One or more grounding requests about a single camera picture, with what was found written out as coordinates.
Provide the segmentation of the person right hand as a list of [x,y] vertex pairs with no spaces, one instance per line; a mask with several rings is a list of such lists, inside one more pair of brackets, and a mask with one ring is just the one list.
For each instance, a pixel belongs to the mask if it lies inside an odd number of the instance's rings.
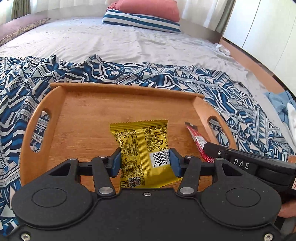
[[281,206],[279,217],[291,218],[296,217],[296,201],[289,201]]

